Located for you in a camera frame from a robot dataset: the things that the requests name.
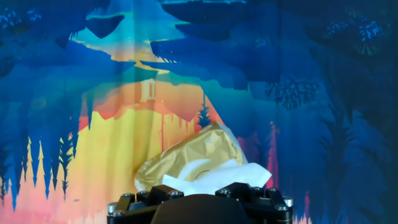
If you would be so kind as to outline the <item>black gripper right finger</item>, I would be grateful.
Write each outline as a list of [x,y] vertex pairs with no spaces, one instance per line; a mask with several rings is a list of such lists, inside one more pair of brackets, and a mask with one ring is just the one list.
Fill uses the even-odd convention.
[[293,224],[293,199],[271,187],[263,189],[235,182],[215,192],[239,202],[252,223]]

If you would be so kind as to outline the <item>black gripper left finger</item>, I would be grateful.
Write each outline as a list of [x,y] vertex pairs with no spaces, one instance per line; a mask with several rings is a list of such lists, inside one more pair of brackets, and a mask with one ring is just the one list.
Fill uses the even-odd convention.
[[158,207],[184,193],[167,185],[157,185],[136,194],[125,193],[108,204],[107,224],[148,224]]

